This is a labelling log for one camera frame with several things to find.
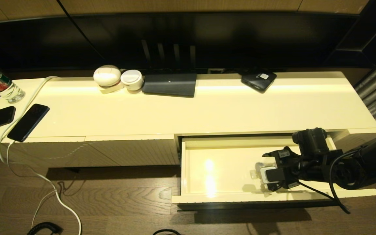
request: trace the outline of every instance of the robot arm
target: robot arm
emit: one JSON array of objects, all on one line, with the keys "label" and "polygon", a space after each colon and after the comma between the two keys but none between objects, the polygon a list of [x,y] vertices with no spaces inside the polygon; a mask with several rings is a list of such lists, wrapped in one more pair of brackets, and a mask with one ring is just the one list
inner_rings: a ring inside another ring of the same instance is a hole
[{"label": "robot arm", "polygon": [[268,189],[290,189],[299,185],[298,180],[328,182],[338,201],[333,183],[349,190],[376,183],[376,142],[344,154],[342,150],[329,150],[326,137],[322,128],[298,131],[292,134],[292,140],[301,155],[289,147],[264,154],[276,162],[276,166],[260,169]]}]

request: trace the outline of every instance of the open drawer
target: open drawer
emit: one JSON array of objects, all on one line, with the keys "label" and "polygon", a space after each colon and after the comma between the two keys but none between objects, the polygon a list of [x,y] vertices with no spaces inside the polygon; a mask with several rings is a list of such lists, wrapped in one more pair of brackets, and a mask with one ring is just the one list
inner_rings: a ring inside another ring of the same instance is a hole
[{"label": "open drawer", "polygon": [[[335,149],[331,137],[326,141],[330,149]],[[285,146],[300,153],[290,135],[182,139],[181,193],[180,196],[172,196],[172,203],[270,203],[326,199],[304,186],[271,192],[262,183],[259,167],[275,164],[275,158],[262,155]],[[332,195],[328,183],[303,182]],[[376,195],[375,189],[346,190],[337,185],[335,189],[339,197]]]}]

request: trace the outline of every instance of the wooden wall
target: wooden wall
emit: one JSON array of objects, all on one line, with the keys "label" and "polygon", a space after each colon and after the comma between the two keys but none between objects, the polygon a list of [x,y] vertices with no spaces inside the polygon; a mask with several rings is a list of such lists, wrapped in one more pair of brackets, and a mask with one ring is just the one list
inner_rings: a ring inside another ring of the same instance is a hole
[{"label": "wooden wall", "polygon": [[[369,0],[62,0],[71,14],[303,11],[359,14]],[[0,21],[62,16],[55,0],[0,0]]]}]

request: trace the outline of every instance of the cabinet door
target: cabinet door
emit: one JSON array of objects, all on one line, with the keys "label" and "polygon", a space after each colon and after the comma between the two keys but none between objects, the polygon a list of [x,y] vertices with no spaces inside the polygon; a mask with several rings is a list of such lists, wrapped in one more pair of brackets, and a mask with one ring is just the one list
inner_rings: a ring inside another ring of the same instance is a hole
[{"label": "cabinet door", "polygon": [[[1,143],[1,153],[3,155],[3,158],[6,159],[7,157],[7,147],[8,143]],[[50,163],[45,162],[42,159],[35,158],[33,156],[30,156],[20,149],[18,149],[15,144],[12,145],[9,149],[9,162],[19,162],[19,163],[24,163],[29,166],[33,167],[53,167]]]},{"label": "cabinet door", "polygon": [[16,143],[20,151],[48,167],[118,166],[85,142]]},{"label": "cabinet door", "polygon": [[179,164],[173,135],[125,136],[115,140],[98,138],[89,141],[87,138],[86,142],[119,165]]}]

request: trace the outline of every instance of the charging cable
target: charging cable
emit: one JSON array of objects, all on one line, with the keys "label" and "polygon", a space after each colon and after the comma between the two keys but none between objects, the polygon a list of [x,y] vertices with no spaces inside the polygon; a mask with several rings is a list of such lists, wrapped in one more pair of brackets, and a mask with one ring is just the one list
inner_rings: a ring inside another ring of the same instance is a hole
[{"label": "charging cable", "polygon": [[24,164],[24,163],[18,163],[18,162],[9,162],[9,148],[15,143],[15,140],[12,140],[12,141],[9,143],[8,147],[7,147],[7,158],[6,158],[6,161],[4,160],[4,158],[3,158],[3,156],[2,156],[2,153],[1,153],[1,142],[2,142],[3,138],[6,136],[7,132],[8,132],[9,130],[11,130],[12,126],[14,126],[14,125],[15,125],[15,124],[16,124],[16,123],[22,118],[22,116],[25,114],[25,112],[27,111],[28,107],[29,107],[30,104],[33,102],[34,98],[36,98],[37,94],[39,93],[39,91],[41,90],[41,88],[43,87],[43,85],[45,85],[46,82],[48,82],[50,79],[55,78],[55,77],[57,77],[57,76],[48,76],[48,77],[46,77],[45,79],[43,79],[43,81],[40,83],[40,85],[38,86],[38,88],[34,91],[33,95],[31,96],[30,100],[28,101],[28,103],[25,105],[23,111],[22,111],[21,114],[18,116],[18,118],[15,119],[15,121],[13,121],[10,125],[8,125],[8,127],[3,131],[3,133],[1,134],[1,137],[0,137],[0,159],[1,159],[1,161],[2,161],[4,164],[7,164],[7,165],[8,165],[9,169],[10,169],[10,170],[11,170],[16,176],[18,176],[18,177],[27,177],[27,176],[20,176],[20,175],[16,174],[16,173],[12,170],[12,168],[11,168],[11,166],[10,166],[9,164],[21,164],[21,165],[25,165],[25,166],[27,166],[27,167],[30,168],[31,171],[33,171],[33,173],[36,175],[35,177],[40,177],[40,178],[42,178],[43,180],[46,180],[48,183],[51,184],[51,186],[52,186],[53,189],[54,189],[52,192],[50,192],[49,194],[47,194],[46,196],[44,196],[43,199],[40,201],[40,204],[39,204],[39,206],[37,207],[36,213],[34,214],[33,221],[32,221],[32,223],[31,223],[31,227],[33,227],[34,219],[35,219],[35,217],[36,217],[36,215],[37,215],[37,212],[38,212],[39,209],[40,209],[40,206],[41,206],[43,200],[44,200],[48,195],[50,195],[51,193],[55,192],[55,194],[56,194],[56,198],[57,198],[57,200],[59,201],[59,203],[60,203],[64,208],[68,209],[68,210],[69,210],[69,211],[70,211],[70,212],[76,217],[76,219],[78,220],[78,224],[79,224],[79,233],[78,233],[78,235],[81,235],[81,234],[82,234],[82,224],[81,224],[81,219],[79,218],[78,214],[77,214],[72,208],[68,207],[66,204],[63,203],[63,201],[60,199],[60,196],[59,196],[59,193],[58,193],[58,191],[57,191],[57,188],[56,188],[56,186],[52,183],[52,181],[50,181],[50,180],[49,180],[48,178],[46,178],[45,176],[43,176],[43,175],[37,173],[33,168],[31,168],[31,166],[29,166],[29,165],[27,165],[27,164]]}]

